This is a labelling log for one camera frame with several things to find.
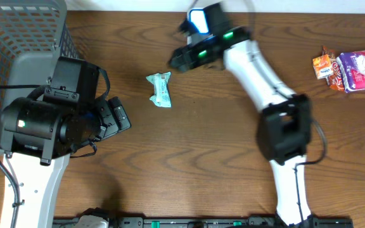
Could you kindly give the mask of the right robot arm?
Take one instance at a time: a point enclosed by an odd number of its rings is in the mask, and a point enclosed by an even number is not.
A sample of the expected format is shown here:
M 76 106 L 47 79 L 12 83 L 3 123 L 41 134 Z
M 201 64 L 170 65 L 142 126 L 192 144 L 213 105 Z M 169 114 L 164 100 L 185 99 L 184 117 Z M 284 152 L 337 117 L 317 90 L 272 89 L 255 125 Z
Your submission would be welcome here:
M 236 77 L 259 113 L 256 142 L 272 168 L 277 216 L 287 227 L 302 227 L 311 215 L 303 167 L 311 140 L 309 98 L 276 75 L 243 27 L 177 48 L 169 65 L 187 72 L 216 60 Z

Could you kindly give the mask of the red purple rice packet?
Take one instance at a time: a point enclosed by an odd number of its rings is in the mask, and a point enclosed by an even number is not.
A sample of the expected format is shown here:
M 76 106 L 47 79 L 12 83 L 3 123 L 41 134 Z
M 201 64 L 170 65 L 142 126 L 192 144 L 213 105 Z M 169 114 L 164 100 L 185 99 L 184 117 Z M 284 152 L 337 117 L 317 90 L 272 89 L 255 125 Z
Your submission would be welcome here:
M 341 53 L 336 62 L 346 93 L 365 90 L 365 51 Z

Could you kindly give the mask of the small orange box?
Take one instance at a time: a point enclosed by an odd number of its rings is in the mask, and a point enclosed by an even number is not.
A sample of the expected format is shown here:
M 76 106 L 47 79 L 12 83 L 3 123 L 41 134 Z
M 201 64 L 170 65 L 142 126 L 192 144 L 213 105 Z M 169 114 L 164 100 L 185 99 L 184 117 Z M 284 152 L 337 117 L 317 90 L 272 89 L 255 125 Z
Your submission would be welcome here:
M 318 80 L 329 77 L 333 74 L 331 60 L 327 54 L 313 58 L 312 66 Z

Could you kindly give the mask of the orange chocolate bar wrapper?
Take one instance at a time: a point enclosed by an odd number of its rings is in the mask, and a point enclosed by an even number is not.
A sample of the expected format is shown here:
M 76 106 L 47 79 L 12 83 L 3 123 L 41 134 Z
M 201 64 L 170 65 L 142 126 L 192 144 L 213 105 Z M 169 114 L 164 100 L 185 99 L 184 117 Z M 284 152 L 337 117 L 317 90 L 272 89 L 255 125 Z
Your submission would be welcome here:
M 332 66 L 333 73 L 326 77 L 326 82 L 330 89 L 336 90 L 336 91 L 342 91 L 344 92 L 344 85 L 342 80 L 342 74 L 340 71 L 340 67 L 336 61 L 335 52 L 333 50 L 328 49 L 326 46 L 323 46 L 323 54 L 327 54 Z

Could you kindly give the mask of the teal snack packet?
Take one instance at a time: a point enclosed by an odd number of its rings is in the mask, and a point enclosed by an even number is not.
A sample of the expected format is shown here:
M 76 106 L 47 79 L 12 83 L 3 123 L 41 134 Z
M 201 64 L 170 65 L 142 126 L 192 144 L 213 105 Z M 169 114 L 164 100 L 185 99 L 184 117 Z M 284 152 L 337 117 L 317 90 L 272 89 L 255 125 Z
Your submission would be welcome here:
M 167 84 L 169 82 L 171 72 L 156 73 L 146 77 L 147 81 L 150 82 L 154 87 L 154 93 L 150 97 L 157 107 L 171 108 L 172 103 L 170 99 L 169 90 Z

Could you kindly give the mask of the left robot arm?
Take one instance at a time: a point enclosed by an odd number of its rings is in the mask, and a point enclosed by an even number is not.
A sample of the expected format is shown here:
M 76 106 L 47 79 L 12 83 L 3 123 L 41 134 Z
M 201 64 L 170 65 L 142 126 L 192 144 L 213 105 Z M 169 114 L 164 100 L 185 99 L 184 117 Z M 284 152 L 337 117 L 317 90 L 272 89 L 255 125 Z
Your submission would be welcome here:
M 52 227 L 63 174 L 77 150 L 131 127 L 119 98 L 17 98 L 2 114 L 0 147 L 13 188 L 13 227 Z

